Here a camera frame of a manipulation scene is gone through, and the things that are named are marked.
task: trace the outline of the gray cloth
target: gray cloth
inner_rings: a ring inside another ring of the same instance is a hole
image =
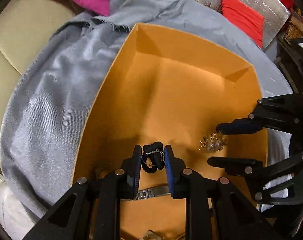
[[[110,7],[109,17],[84,12],[62,26],[8,102],[0,134],[2,172],[15,196],[38,217],[71,186],[89,110],[136,22],[194,33],[235,52],[254,65],[264,97],[292,92],[245,33],[193,0],[111,0]],[[270,131],[269,138],[269,163],[288,157],[290,135]]]

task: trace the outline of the beige sofa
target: beige sofa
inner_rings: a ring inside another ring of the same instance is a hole
[[[70,0],[11,0],[0,15],[0,128],[26,68],[55,30],[82,11]]]

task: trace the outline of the orange box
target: orange box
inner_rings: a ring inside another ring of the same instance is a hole
[[[267,132],[228,136],[228,146],[205,154],[204,135],[218,123],[246,117],[261,91],[253,66],[201,37],[167,27],[138,23],[115,58],[91,109],[79,146],[74,181],[96,168],[118,169],[134,145],[161,141],[204,177],[224,170],[207,164],[210,156],[266,162]],[[243,178],[230,180],[249,197]],[[140,189],[167,183],[165,169],[141,171]],[[185,230],[185,200],[163,196],[121,203],[121,230],[139,239],[148,229],[177,238]]]

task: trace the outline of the white fabric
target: white fabric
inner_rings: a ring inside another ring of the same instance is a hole
[[[21,202],[0,174],[0,224],[12,240],[21,240],[34,226]]]

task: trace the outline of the silver watch band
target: silver watch band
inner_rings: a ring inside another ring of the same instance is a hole
[[[121,200],[122,201],[141,200],[141,199],[148,199],[148,198],[152,198],[152,197],[165,196],[165,195],[169,195],[169,194],[170,194],[170,192],[169,192],[168,185],[163,185],[163,186],[156,186],[156,187],[139,190],[134,199],[121,199]]]

